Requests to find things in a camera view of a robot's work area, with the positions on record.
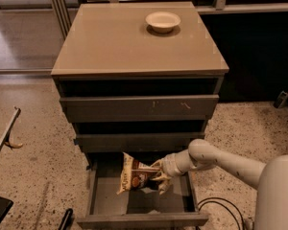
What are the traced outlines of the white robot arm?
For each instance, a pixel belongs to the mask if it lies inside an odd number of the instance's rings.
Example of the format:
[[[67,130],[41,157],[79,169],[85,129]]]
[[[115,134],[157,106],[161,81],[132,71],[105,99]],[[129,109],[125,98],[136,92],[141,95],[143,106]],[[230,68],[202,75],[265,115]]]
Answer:
[[[288,230],[288,155],[263,163],[195,139],[153,166],[158,169],[156,181],[219,167],[257,190],[253,230]]]

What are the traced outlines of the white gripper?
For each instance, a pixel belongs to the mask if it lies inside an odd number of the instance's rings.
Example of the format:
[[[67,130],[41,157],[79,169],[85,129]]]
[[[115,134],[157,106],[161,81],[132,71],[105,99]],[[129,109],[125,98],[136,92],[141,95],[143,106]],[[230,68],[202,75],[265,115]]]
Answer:
[[[158,183],[158,191],[161,195],[165,194],[170,187],[172,177],[181,176],[186,172],[185,155],[183,152],[171,153],[166,155],[163,160],[158,159],[151,167],[161,168],[163,172],[158,172],[152,177]]]

